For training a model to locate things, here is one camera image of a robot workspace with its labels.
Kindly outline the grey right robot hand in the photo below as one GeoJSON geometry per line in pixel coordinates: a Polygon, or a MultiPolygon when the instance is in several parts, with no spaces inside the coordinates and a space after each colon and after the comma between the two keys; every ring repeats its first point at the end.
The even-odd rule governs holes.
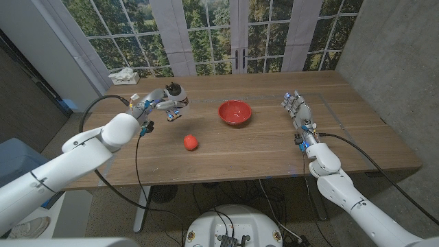
{"type": "Polygon", "coordinates": [[[294,135],[295,144],[299,145],[302,151],[305,151],[311,145],[317,144],[319,140],[316,123],[304,97],[299,95],[298,91],[294,91],[293,94],[286,93],[281,106],[288,112],[297,131],[294,135]]]}

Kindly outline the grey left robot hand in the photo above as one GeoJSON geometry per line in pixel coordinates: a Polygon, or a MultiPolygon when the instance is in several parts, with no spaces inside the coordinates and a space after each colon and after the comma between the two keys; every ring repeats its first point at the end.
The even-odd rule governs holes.
{"type": "Polygon", "coordinates": [[[187,93],[179,85],[171,83],[164,89],[155,89],[140,100],[139,103],[131,104],[127,113],[141,120],[154,110],[164,111],[168,121],[173,121],[181,116],[189,108],[187,93]]]}

